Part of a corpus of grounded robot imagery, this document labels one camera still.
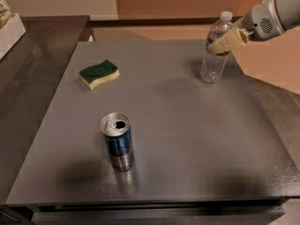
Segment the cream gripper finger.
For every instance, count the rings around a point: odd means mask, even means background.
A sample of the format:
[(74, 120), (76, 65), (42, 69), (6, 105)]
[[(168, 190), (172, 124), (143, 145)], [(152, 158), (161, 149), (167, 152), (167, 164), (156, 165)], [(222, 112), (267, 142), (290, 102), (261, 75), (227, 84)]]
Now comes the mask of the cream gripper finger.
[(235, 28), (242, 29), (244, 27), (243, 20), (244, 20), (244, 18), (240, 18), (236, 22), (234, 22), (232, 24), (232, 29), (235, 29)]
[(252, 34), (253, 31), (246, 28), (235, 28), (226, 32), (210, 30), (207, 37), (206, 50), (213, 55), (228, 53), (246, 46)]

